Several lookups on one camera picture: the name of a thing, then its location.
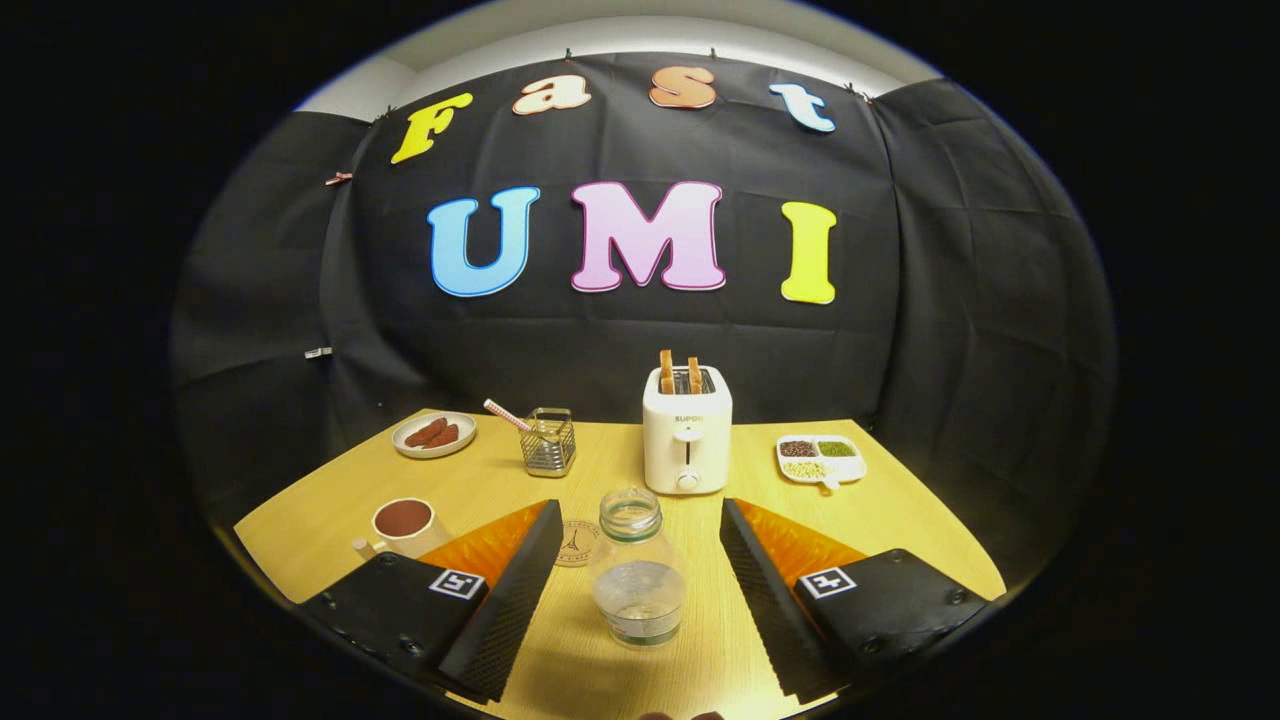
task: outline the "sausage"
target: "sausage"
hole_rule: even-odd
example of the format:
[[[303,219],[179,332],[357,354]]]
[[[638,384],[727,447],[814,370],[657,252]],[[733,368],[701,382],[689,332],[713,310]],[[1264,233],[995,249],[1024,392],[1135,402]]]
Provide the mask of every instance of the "sausage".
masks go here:
[[[422,428],[421,430],[404,438],[404,445],[410,447],[431,447],[428,443],[431,442],[431,438],[444,432],[444,427],[447,424],[448,420],[445,420],[444,418],[436,418],[431,420],[431,423],[425,428]]]
[[[457,439],[458,439],[458,427],[454,425],[453,423],[449,423],[447,428],[440,430],[440,434],[428,441],[426,446],[440,447],[442,445],[449,445],[451,442],[454,442]]]

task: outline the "screw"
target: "screw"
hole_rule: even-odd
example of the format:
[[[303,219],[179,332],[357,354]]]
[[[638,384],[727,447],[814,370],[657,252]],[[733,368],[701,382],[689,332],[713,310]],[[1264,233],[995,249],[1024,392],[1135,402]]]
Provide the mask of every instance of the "screw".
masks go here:
[[[412,655],[413,657],[422,656],[422,646],[417,643],[413,638],[408,635],[401,635],[401,650]]]

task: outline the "glass bottle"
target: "glass bottle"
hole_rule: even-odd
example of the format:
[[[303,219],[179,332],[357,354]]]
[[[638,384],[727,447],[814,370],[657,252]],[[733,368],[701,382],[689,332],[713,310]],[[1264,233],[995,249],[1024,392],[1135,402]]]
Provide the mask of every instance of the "glass bottle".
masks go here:
[[[600,500],[602,542],[591,553],[591,594],[609,633],[627,646],[676,635],[685,602],[682,561],[662,534],[658,497],[643,487]]]

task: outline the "toaster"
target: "toaster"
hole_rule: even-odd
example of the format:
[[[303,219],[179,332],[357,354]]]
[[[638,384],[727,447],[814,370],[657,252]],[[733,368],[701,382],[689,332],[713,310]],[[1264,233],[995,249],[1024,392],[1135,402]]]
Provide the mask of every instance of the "toaster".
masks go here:
[[[644,482],[666,495],[705,495],[728,482],[733,396],[719,370],[698,368],[703,392],[689,392],[689,366],[672,368],[675,395],[659,392],[662,368],[644,386]]]

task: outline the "bottle mouth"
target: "bottle mouth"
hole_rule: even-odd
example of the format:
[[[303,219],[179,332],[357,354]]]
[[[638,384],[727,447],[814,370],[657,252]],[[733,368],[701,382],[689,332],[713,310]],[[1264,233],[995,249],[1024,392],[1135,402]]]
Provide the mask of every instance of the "bottle mouth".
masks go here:
[[[662,529],[658,497],[645,488],[614,491],[600,500],[600,530],[618,542],[640,542]]]

